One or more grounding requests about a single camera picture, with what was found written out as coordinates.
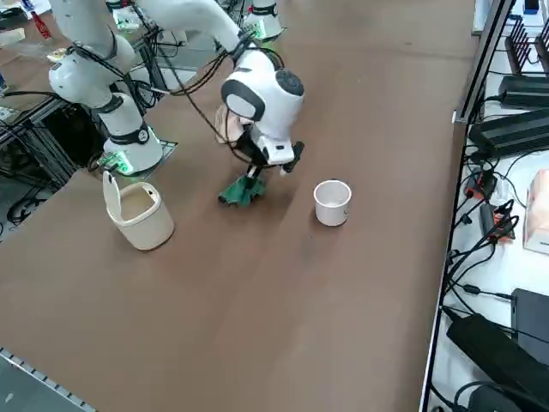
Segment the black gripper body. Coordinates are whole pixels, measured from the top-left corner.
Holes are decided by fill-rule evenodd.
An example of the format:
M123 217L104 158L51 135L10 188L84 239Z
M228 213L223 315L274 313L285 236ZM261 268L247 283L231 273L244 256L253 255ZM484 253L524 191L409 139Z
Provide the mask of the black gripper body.
M240 135L234 148L246 158L246 162L255 167L265 166L265 157L262 151L252 140L252 127L245 126L243 133Z

